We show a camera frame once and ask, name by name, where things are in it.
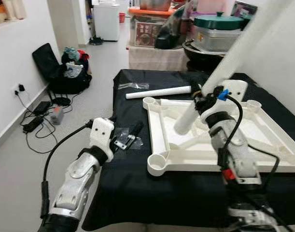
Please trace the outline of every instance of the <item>black bag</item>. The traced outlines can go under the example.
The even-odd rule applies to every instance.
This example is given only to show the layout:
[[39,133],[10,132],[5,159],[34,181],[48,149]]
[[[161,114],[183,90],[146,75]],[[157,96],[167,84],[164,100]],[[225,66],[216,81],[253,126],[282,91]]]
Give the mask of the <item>black bag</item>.
[[58,63],[49,43],[34,51],[32,57],[44,79],[50,82],[49,89],[53,93],[77,94],[89,87],[92,76],[84,68],[75,78],[64,77],[66,65]]

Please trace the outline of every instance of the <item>wall socket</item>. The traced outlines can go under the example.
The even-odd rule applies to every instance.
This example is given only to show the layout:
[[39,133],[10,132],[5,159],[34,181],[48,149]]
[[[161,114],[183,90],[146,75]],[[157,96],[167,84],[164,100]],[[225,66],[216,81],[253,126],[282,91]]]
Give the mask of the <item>wall socket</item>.
[[16,95],[15,95],[15,91],[17,91],[17,92],[20,92],[19,90],[18,90],[18,83],[16,84],[16,85],[14,85],[14,86],[12,86],[12,88],[10,89],[10,91],[11,91],[11,94],[13,95],[13,97],[16,97]]

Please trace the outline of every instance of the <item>green lid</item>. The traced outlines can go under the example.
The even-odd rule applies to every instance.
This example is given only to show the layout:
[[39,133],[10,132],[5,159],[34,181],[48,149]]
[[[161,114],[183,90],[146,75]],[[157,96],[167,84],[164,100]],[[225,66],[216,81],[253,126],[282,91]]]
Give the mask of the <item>green lid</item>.
[[222,16],[223,12],[217,12],[217,16],[202,15],[195,17],[194,25],[201,28],[217,30],[235,30],[239,29],[242,18],[234,16]]

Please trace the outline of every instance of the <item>baseboard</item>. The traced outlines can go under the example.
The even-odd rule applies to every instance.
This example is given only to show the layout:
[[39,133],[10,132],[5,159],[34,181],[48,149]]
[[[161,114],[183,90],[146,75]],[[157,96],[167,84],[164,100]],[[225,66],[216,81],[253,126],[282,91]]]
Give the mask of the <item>baseboard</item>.
[[[30,107],[32,104],[38,105],[41,101],[41,99],[46,95],[46,88],[48,85],[46,85],[40,92],[31,100],[31,102],[27,105],[27,108]],[[24,113],[26,112],[26,109],[23,109],[16,117],[15,119],[9,123],[9,125],[0,133],[0,147],[1,145],[9,138],[9,136],[13,133],[13,131],[16,129],[16,127],[19,125],[19,123],[22,121]]]

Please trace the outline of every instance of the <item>white refrigerator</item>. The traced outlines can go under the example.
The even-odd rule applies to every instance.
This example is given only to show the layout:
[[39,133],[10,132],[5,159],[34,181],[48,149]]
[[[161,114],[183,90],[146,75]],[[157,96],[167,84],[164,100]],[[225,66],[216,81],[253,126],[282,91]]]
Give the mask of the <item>white refrigerator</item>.
[[119,4],[99,3],[94,5],[96,36],[105,41],[118,41],[119,38]]

